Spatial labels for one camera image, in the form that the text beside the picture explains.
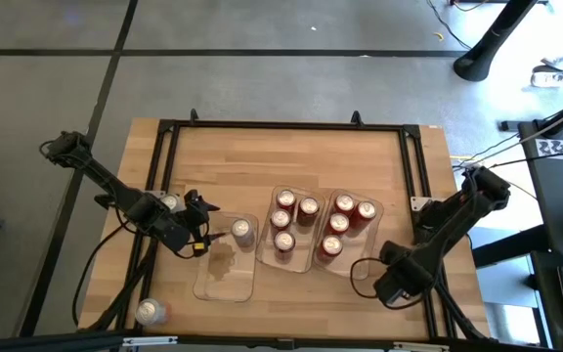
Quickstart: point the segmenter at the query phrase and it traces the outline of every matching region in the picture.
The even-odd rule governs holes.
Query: black metal frame
[[[410,151],[408,148],[408,137],[412,139],[414,146],[415,160],[418,168],[418,176],[420,179],[420,189],[423,197],[431,197],[431,191],[429,187],[429,178],[427,173],[427,168],[425,165],[424,152],[422,149],[422,143],[420,138],[420,129],[418,125],[393,125],[393,124],[364,124],[362,122],[362,117],[357,111],[353,112],[350,123],[320,123],[320,122],[265,122],[265,121],[204,121],[200,120],[196,110],[191,110],[191,116],[188,120],[170,120],[162,119],[158,124],[157,134],[155,137],[155,143],[153,146],[152,161],[150,164],[150,170],[148,174],[146,188],[148,190],[153,189],[153,183],[157,173],[157,167],[159,165],[160,151],[162,150],[163,141],[165,139],[166,133],[171,133],[171,139],[168,146],[168,153],[165,161],[164,173],[162,175],[162,181],[160,190],[168,192],[170,179],[173,172],[173,166],[176,159],[177,152],[177,141],[179,139],[179,133],[181,127],[196,127],[196,128],[276,128],[276,129],[298,129],[298,130],[352,130],[352,131],[382,131],[382,132],[396,132],[399,138],[399,144],[401,149],[401,157],[403,164],[404,177],[406,180],[406,190],[408,194],[408,206],[411,209],[411,197],[416,196],[414,181],[412,178],[411,171],[411,159]],[[136,264],[141,257],[142,249],[142,234],[137,234],[134,239],[134,245],[132,246],[132,252],[130,253],[129,265],[128,265],[128,275],[130,277],[131,272],[135,268]],[[155,257],[157,251],[157,241],[152,240],[151,246],[153,246],[152,253]],[[143,283],[141,287],[141,294],[139,299],[143,300],[149,296],[151,284],[152,284],[153,266],[145,273],[143,278]],[[447,278],[444,272],[441,275],[441,280],[447,286]],[[120,312],[115,328],[117,330],[122,330],[125,328],[125,316],[127,314],[127,307],[125,306]],[[436,326],[436,316],[433,306],[433,301],[431,296],[427,296],[423,301],[423,306],[425,310],[425,321],[427,326],[427,334],[430,339],[439,337],[437,326]],[[443,312],[445,317],[445,327],[447,328],[447,336],[450,338],[456,338],[455,332],[455,322],[453,317],[449,314],[446,307],[443,304]],[[134,331],[140,334],[144,334],[142,326],[138,323],[134,326]],[[299,339],[302,342],[302,347],[307,346],[321,346],[321,347],[357,347],[357,348],[385,348],[392,347],[392,342],[386,340],[377,341],[363,341],[363,340],[353,340],[353,339]],[[251,337],[217,337],[217,336],[180,336],[181,343],[219,343],[219,344],[240,344],[249,347],[254,346],[272,346],[279,349],[292,349],[296,348],[297,339],[288,338],[251,338]]]

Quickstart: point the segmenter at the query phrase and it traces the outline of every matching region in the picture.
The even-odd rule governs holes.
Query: gray floor
[[[501,9],[464,14],[434,2],[471,45]],[[125,0],[0,0],[0,48],[110,49],[126,7]],[[140,1],[125,46],[461,50],[424,0]],[[473,154],[506,136],[498,121],[563,108],[563,89],[529,86],[540,57],[562,50],[559,1],[536,6],[481,83],[458,78],[453,59],[123,58],[94,154],[115,171],[132,118],[186,118],[191,108],[204,119],[337,122],[359,110],[367,123],[443,125],[452,154]],[[107,65],[108,58],[0,57],[0,216],[7,221],[0,337],[16,331],[70,175],[43,160],[37,146],[60,130],[85,130]],[[92,201],[98,192],[84,182],[37,333],[74,329],[72,292],[105,217]]]

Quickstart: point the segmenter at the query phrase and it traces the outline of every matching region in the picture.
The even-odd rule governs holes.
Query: wooden tabletop
[[[134,119],[118,171],[131,187],[143,189],[149,172],[158,119]],[[432,196],[456,191],[442,128],[421,126]],[[168,146],[168,136],[164,146]],[[165,147],[160,158],[159,187]],[[415,189],[420,187],[410,141]],[[182,128],[170,192],[197,189],[223,211],[255,215],[265,221],[271,191],[290,185],[328,197],[345,189],[379,200],[384,214],[373,256],[386,240],[410,245],[410,210],[398,137],[392,132],[286,129]],[[104,236],[118,223],[108,214]],[[96,321],[123,285],[133,237],[123,232],[100,251],[86,292],[80,326]],[[488,334],[470,243],[460,241],[445,260],[449,287],[464,313]],[[427,337],[422,305],[390,311],[376,299],[358,296],[349,280],[312,267],[294,274],[257,262],[251,298],[243,303],[199,300],[193,295],[198,259],[184,260],[160,246],[150,296],[169,302],[169,323],[149,329],[167,334],[422,340]],[[384,272],[371,263],[371,284]],[[130,303],[127,326],[133,326],[138,291]],[[439,331],[444,335],[439,300],[434,297]]]

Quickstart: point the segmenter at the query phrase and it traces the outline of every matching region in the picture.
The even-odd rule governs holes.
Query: clear plastic tray
[[[383,205],[372,198],[363,197],[344,190],[335,190],[331,193],[331,197],[329,198],[327,212],[325,213],[326,219],[335,212],[335,200],[340,195],[351,196],[356,203],[356,207],[361,201],[370,201],[375,206],[375,217],[362,230],[354,230],[353,227],[349,227],[349,230],[347,230],[345,234],[339,236],[342,242],[342,251],[338,256],[327,262],[322,262],[319,256],[316,255],[320,250],[323,238],[330,235],[327,220],[324,220],[321,224],[319,235],[314,245],[314,262],[331,273],[348,278],[351,276],[351,265],[358,259],[369,257],[372,253],[375,235],[379,228],[379,220],[383,215]],[[365,279],[368,276],[368,264],[369,261],[364,261],[356,265],[353,270],[353,278],[356,280]]]
[[[253,228],[253,242],[247,246],[238,245],[231,233],[232,225],[239,219],[247,220]],[[210,212],[209,226],[209,235],[227,235],[214,241],[199,258],[193,294],[205,300],[248,300],[253,293],[258,219],[245,213]]]
[[[290,190],[295,195],[295,204],[291,214],[290,226],[287,231],[294,236],[295,247],[292,254],[284,259],[279,259],[277,256],[277,249],[273,244],[273,239],[278,233],[278,230],[271,225],[271,215],[274,211],[278,210],[277,195],[283,190]],[[319,204],[319,212],[312,226],[301,226],[296,222],[297,211],[299,203],[303,198],[314,198]],[[262,234],[260,235],[260,242],[258,243],[256,258],[264,264],[284,269],[294,273],[305,273],[310,270],[312,266],[312,252],[314,248],[314,241],[321,227],[323,214],[326,210],[325,197],[318,193],[301,190],[289,186],[277,186],[273,189],[271,196],[271,205],[269,212],[262,225]]]

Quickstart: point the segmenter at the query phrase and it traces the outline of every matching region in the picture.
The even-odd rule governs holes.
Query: soda can
[[[278,193],[277,202],[279,208],[292,212],[291,210],[296,203],[296,197],[291,190],[283,190]]]
[[[319,214],[319,203],[314,198],[303,198],[299,202],[297,223],[301,226],[312,226]]]
[[[330,234],[341,236],[349,229],[349,218],[344,214],[331,214],[327,225]]]
[[[253,228],[246,219],[237,219],[232,224],[232,235],[234,240],[241,247],[247,247],[253,244],[255,236],[253,235]]]
[[[292,256],[292,250],[295,246],[294,236],[286,231],[280,232],[275,235],[273,245],[276,249],[275,255],[277,258],[287,260]]]
[[[285,210],[276,210],[271,214],[271,225],[279,231],[287,229],[290,220],[290,214]]]
[[[317,258],[322,263],[328,263],[337,257],[340,252],[342,252],[342,241],[340,238],[333,235],[325,236],[317,251]]]
[[[153,298],[142,300],[136,309],[136,321],[144,327],[166,323],[170,316],[170,306]]]
[[[353,213],[356,202],[349,195],[340,195],[336,198],[333,206],[337,213],[344,214],[348,217]]]
[[[362,201],[356,207],[356,210],[351,215],[350,226],[354,230],[362,230],[366,227],[372,219],[374,219],[377,210],[375,205],[370,201]]]

